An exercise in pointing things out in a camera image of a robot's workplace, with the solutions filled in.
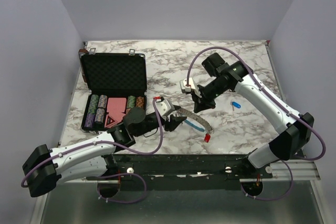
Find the grey blue spiral keyring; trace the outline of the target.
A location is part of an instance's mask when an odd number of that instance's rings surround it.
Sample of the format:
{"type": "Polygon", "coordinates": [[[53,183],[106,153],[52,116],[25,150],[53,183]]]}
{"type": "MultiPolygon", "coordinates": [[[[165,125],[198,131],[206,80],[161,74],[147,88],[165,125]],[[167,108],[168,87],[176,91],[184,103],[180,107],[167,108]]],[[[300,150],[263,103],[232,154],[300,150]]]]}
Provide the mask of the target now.
{"type": "Polygon", "coordinates": [[[195,114],[192,111],[189,111],[184,108],[180,108],[177,110],[179,115],[187,117],[184,121],[187,125],[191,126],[195,130],[204,133],[204,142],[208,143],[211,139],[211,135],[214,133],[214,128],[210,125],[208,121],[206,121],[201,116],[195,114]]]}

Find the blue tagged key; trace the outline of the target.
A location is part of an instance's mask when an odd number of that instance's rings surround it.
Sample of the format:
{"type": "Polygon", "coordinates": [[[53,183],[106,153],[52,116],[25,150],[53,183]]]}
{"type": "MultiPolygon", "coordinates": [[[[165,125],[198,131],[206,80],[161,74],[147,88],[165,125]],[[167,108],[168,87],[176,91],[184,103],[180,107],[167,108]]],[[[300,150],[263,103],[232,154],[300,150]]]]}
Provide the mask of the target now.
{"type": "Polygon", "coordinates": [[[240,108],[242,107],[239,103],[237,103],[237,102],[235,102],[235,101],[231,101],[230,104],[231,104],[231,107],[232,107],[232,110],[233,110],[233,111],[234,111],[235,109],[240,109],[240,108]]]}

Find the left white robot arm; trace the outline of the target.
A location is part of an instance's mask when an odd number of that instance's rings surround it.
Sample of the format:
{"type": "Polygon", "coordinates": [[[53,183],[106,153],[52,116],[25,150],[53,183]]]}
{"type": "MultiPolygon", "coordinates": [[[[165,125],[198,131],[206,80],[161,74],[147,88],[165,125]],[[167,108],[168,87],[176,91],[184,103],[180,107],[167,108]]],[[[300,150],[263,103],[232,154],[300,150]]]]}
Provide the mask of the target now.
{"type": "Polygon", "coordinates": [[[31,197],[42,196],[60,183],[83,177],[112,179],[116,175],[113,154],[127,150],[138,155],[145,152],[132,149],[135,137],[154,129],[162,134],[174,131],[186,117],[175,117],[179,110],[168,100],[153,103],[154,112],[146,114],[140,107],[132,108],[122,122],[107,131],[65,147],[48,148],[40,145],[23,164],[22,188],[28,188],[31,197]]]}

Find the orange poker chip stack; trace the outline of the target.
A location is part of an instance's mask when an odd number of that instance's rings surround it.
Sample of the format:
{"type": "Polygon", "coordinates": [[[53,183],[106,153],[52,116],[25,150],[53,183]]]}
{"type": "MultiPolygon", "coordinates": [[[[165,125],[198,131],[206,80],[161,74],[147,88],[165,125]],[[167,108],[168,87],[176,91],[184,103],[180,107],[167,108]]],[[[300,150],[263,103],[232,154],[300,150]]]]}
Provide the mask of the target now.
{"type": "MultiPolygon", "coordinates": [[[[140,108],[145,108],[144,106],[145,104],[145,99],[144,97],[136,97],[136,106],[135,107],[140,107],[140,108]]],[[[126,110],[125,110],[125,113],[128,114],[130,112],[131,109],[127,109],[127,106],[126,106],[126,110]]]]}

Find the green poker chip stack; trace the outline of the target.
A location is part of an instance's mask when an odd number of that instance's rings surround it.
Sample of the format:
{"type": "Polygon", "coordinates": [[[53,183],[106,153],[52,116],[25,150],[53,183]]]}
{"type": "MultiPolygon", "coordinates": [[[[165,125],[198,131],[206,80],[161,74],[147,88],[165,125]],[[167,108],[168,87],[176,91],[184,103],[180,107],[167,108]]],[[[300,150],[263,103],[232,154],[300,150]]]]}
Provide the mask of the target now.
{"type": "Polygon", "coordinates": [[[136,106],[137,98],[135,96],[130,95],[127,98],[127,109],[131,109],[136,106]]]}

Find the pink playing card deck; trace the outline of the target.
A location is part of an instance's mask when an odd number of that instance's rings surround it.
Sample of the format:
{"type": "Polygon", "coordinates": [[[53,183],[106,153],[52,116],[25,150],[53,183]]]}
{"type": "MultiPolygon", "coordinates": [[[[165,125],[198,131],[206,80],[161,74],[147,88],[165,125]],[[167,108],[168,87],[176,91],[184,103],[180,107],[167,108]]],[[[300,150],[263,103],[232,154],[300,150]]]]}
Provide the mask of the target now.
{"type": "Polygon", "coordinates": [[[125,116],[126,104],[126,98],[108,98],[105,128],[110,129],[122,121],[125,116]]]}

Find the black poker chip case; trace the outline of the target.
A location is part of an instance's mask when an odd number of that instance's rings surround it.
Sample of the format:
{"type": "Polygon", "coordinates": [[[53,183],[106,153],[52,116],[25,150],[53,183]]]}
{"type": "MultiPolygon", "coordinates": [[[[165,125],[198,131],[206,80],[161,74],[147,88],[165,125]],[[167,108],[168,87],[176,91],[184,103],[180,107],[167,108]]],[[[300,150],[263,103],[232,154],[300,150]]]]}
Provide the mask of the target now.
{"type": "Polygon", "coordinates": [[[107,115],[99,122],[95,120],[96,112],[92,112],[91,97],[96,101],[102,95],[107,98],[125,98],[129,96],[146,99],[147,76],[145,54],[135,53],[98,53],[81,49],[78,52],[82,77],[90,91],[81,129],[85,132],[104,131],[107,128],[107,115]]]}

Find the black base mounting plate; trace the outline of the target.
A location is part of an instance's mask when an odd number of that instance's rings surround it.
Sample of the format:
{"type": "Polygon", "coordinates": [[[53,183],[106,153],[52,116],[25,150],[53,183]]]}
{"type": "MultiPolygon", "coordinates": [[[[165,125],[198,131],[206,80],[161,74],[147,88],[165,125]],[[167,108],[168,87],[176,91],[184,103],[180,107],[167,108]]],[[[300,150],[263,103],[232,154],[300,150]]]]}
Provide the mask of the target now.
{"type": "Polygon", "coordinates": [[[256,169],[239,154],[114,154],[104,157],[107,171],[101,180],[116,175],[121,190],[138,191],[142,182],[127,174],[127,170],[140,175],[148,190],[239,190],[240,180],[255,181],[272,178],[265,167],[256,169]]]}

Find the purple poker chip stack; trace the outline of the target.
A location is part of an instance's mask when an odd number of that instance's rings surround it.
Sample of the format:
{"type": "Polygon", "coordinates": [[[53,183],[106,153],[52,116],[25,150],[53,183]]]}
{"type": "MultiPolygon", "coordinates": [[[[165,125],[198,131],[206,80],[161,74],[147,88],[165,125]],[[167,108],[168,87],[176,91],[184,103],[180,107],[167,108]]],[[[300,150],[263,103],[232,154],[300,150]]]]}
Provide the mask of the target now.
{"type": "Polygon", "coordinates": [[[92,130],[103,127],[106,115],[108,97],[106,95],[92,94],[89,105],[83,118],[83,129],[92,130]]]}

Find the aluminium rail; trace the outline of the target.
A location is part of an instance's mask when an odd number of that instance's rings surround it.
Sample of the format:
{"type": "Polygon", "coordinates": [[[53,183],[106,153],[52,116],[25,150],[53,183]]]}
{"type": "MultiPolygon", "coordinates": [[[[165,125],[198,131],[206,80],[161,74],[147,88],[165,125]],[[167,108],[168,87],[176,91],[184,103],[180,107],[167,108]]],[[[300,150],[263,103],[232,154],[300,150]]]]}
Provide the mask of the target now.
{"type": "MultiPolygon", "coordinates": [[[[112,177],[107,175],[97,176],[97,172],[101,172],[102,169],[97,167],[95,170],[89,171],[90,168],[94,168],[93,163],[88,163],[88,167],[85,168],[86,163],[79,164],[70,168],[62,173],[61,178],[57,181],[57,184],[66,183],[73,180],[111,180],[112,177]]],[[[229,165],[225,168],[224,174],[228,178],[238,179],[240,182],[255,182],[260,179],[262,182],[268,181],[305,181],[305,180],[319,180],[320,175],[314,162],[306,162],[299,160],[290,160],[287,162],[277,161],[257,172],[256,175],[238,175],[234,171],[234,167],[229,165]]]]}

